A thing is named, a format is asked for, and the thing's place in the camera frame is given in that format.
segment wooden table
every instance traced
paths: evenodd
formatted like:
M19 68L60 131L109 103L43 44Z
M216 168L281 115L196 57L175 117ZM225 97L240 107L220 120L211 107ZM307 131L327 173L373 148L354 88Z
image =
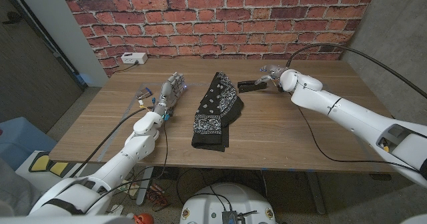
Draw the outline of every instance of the wooden table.
M267 64L285 65L282 60L149 59L145 65L116 73L87 106L52 150L54 161L83 162L102 139L128 113L138 109L135 93L148 87L159 96L163 82L174 72L184 73L187 91L166 122L169 143L168 166L232 169L270 169L333 172L393 172L376 163L338 163L316 148L308 126L290 101L290 95L269 88L238 94L244 102L241 117L230 125L230 147L224 153L191 146L193 122L199 102L217 71L223 71L235 86L255 80ZM353 69L343 61L293 61L291 67L319 79L324 88L381 115L390 116ZM151 105L151 98L145 103ZM324 115L303 109L319 146L330 157L341 160L380 160L372 148ZM122 147L133 124L145 111L127 120L91 161L106 162ZM163 165L165 135L156 141L154 152L142 165Z

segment white robot body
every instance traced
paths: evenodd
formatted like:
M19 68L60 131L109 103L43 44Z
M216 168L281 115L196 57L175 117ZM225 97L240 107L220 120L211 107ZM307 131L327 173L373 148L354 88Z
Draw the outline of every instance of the white robot body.
M420 170L427 158L427 127L381 116L365 107L322 90L322 83L293 69L280 76L284 91L294 92L291 101L328 116L367 142L383 160ZM427 188L420 173L391 165L409 180Z
M272 206L264 197L253 189L236 183L218 183L212 185L212 189L216 194L226 197L231 202L233 211L237 211L237 214L256 211L256 213L244 217L245 223L276 224ZM215 195L197 195L201 193L213 194L208 186L198 191L195 194L196 196L188 199L182 208L180 223L223 223L222 213L224 207L218 198L220 198L222 203L226 206L226 210L230 211L228 201L223 197L216 197Z

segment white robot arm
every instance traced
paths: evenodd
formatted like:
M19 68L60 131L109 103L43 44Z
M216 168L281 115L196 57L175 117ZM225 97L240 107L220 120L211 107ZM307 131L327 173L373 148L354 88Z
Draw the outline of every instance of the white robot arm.
M427 188L427 180L420 174L427 168L427 126L381 116L322 90L320 81L293 69L270 65L262 67L261 71L270 74L256 84L280 79L282 89L293 92L293 103L328 116L369 143L385 161L407 167L392 165L405 177Z
M182 74L174 73L162 86L159 100L133 126L125 147L96 173L78 178L67 178L53 186L34 205L30 216L70 216L76 214L104 214L113 192L96 201L121 184L132 167L154 150L158 129L169 117L167 110L176 104L186 85Z

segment red brick wall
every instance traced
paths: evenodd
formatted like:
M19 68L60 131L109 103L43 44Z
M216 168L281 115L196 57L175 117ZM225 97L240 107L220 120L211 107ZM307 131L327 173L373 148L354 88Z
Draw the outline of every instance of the red brick wall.
M126 51L159 58L287 59L344 44L371 0L66 0L110 74ZM335 60L313 48L298 59Z

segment black bandana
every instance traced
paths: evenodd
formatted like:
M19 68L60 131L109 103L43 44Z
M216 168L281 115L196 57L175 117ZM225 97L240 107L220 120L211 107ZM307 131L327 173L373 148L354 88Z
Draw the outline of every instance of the black bandana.
M195 114L193 147L226 150L228 125L240 116L244 106L236 94L226 74L216 73Z

